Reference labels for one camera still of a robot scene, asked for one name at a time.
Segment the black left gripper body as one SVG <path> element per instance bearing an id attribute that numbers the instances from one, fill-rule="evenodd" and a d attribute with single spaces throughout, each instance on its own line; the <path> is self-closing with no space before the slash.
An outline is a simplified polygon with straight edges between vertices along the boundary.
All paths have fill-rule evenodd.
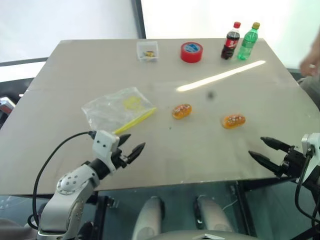
<path id="1" fill-rule="evenodd" d="M 126 168 L 129 165 L 129 158 L 125 155 L 122 155 L 122 150 L 117 148 L 111 155 L 111 162 L 113 163 L 116 169 Z"/>

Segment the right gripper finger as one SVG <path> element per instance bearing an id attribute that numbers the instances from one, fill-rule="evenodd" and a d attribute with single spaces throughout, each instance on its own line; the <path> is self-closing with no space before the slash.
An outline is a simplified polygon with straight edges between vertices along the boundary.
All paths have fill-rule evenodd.
<path id="1" fill-rule="evenodd" d="M 266 137 L 266 136 L 262 136 L 260 137 L 260 139 L 270 148 L 274 149 L 274 150 L 281 150 L 283 152 L 288 152 L 291 149 L 291 146 L 280 141 L 277 140 L 275 138 L 272 137 Z"/>
<path id="2" fill-rule="evenodd" d="M 279 173 L 280 172 L 280 167 L 273 163 L 268 157 L 258 153 L 249 150 L 248 151 L 249 155 L 261 166 L 265 167 L 266 169 L 270 170 L 273 173 Z"/>

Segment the bystander bare hand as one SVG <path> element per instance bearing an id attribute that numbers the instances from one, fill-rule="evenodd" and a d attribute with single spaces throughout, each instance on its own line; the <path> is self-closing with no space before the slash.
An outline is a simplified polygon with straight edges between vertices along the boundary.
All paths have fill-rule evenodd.
<path id="1" fill-rule="evenodd" d="M 311 51 L 300 63 L 299 69 L 303 77 L 316 76 L 320 67 L 320 53 Z"/>

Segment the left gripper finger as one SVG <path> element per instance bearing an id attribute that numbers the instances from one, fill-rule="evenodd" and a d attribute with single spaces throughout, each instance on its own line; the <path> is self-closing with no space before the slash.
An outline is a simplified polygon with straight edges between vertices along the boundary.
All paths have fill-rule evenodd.
<path id="1" fill-rule="evenodd" d="M 119 136 L 119 142 L 118 142 L 118 147 L 123 145 L 131 136 L 131 134 L 123 134 Z"/>
<path id="2" fill-rule="evenodd" d="M 141 152 L 143 151 L 144 147 L 145 147 L 146 143 L 143 142 L 139 145 L 137 145 L 132 152 L 127 156 L 127 164 L 131 164 L 136 158 L 139 157 L 139 155 L 141 154 Z"/>

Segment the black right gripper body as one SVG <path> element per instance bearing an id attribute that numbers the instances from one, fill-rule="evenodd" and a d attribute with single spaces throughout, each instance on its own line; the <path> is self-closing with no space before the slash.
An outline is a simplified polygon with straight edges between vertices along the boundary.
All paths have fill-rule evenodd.
<path id="1" fill-rule="evenodd" d="M 285 155 L 281 165 L 275 172 L 275 175 L 280 178 L 282 175 L 288 177 L 298 178 L 302 173 L 304 163 L 306 161 L 303 153 L 295 150 L 294 146 L 291 146 L 287 154 Z"/>

